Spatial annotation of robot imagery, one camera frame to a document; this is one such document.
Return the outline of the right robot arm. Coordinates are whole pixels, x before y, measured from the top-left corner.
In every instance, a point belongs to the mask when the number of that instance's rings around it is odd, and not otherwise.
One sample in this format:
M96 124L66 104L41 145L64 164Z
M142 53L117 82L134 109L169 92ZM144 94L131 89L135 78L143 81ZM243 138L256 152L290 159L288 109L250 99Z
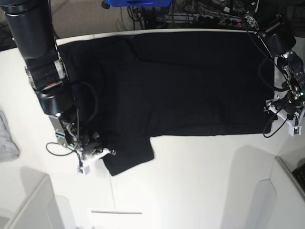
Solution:
M68 71L57 48L51 7L48 0L2 0L8 27L24 61L28 80L43 112L55 130L57 145L78 157L79 166L93 163L116 152L104 146L97 132L87 127L99 108L94 87L85 81L69 79ZM93 96L93 111L85 121L73 93L74 86L85 86Z

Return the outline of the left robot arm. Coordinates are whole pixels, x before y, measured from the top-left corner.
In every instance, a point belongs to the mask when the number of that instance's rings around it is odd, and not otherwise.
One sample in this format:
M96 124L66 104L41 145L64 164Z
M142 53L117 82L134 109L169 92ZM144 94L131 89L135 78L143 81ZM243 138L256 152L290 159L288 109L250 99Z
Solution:
M302 4L303 0L244 0L241 6L242 18L265 47L263 62L277 59L274 65L285 78L282 87L274 90L286 95L268 105L276 109L276 114L285 111L295 125L305 115L305 62L293 51L295 33L285 10Z

